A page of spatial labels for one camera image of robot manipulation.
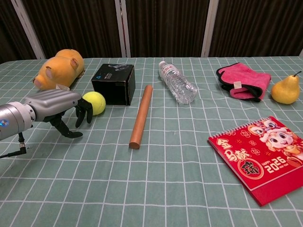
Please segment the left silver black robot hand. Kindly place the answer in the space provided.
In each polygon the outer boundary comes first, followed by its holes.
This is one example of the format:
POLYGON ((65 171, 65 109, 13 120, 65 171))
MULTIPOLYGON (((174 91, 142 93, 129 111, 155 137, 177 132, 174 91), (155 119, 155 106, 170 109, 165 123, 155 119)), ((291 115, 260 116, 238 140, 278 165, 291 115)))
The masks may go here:
POLYGON ((37 122, 49 122, 63 136, 74 139, 81 137, 81 132, 72 132, 62 121, 62 116, 65 112, 73 107, 76 108, 76 116, 78 117, 75 127, 79 127, 84 118, 87 118, 87 123, 91 123, 93 116, 92 104, 79 93, 61 90, 50 89, 38 92, 27 96, 25 103, 30 105, 36 115, 37 122))

